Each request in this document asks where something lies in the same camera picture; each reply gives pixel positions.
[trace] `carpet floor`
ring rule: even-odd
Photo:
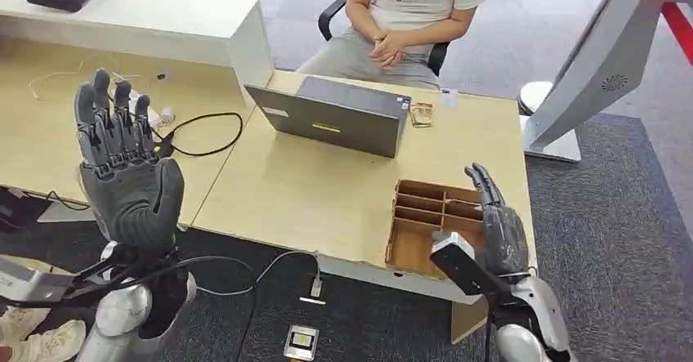
[[[693,360],[693,246],[645,129],[639,119],[600,114],[579,138],[579,164],[527,159],[539,270],[561,300],[572,347],[582,361]],[[179,241],[187,257],[231,255],[257,269],[278,253],[198,230]],[[91,222],[0,235],[0,253],[67,270],[93,263],[103,245]],[[228,264],[192,271],[219,291],[244,282]],[[321,331],[317,361],[482,360],[482,331],[449,344],[449,302],[338,276],[324,280],[326,306],[298,301],[314,272],[311,258],[286,257],[263,280],[243,361],[285,362],[290,324]],[[200,293],[163,360],[233,360],[250,304],[248,295]],[[65,313],[51,315],[41,329]]]

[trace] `cardboard organizer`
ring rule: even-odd
[[[433,232],[456,231],[471,245],[484,243],[475,190],[400,180],[392,204],[392,228],[385,263],[388,268],[437,279],[445,275],[431,262]]]

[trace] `speaker grille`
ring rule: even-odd
[[[623,87],[626,87],[627,84],[627,77],[623,76],[622,74],[615,74],[601,82],[601,89],[605,92],[614,92],[616,90],[620,90]]]

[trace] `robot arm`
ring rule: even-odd
[[[472,247],[458,233],[434,244],[431,260],[467,295],[483,295],[507,362],[574,362],[561,308],[551,287],[529,273],[525,231],[488,172],[476,163],[465,172],[481,192],[485,245]]]
[[[149,362],[181,327],[195,295],[177,269],[175,232],[184,182],[173,159],[154,152],[148,96],[128,108],[131,87],[99,69],[74,101],[83,189],[110,241],[101,261],[76,275],[43,273],[0,259],[0,303],[24,308],[98,306],[79,362]]]

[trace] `clasped hands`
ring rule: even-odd
[[[375,48],[369,53],[372,62],[384,70],[392,70],[404,57],[408,37],[405,31],[382,32],[374,39]]]

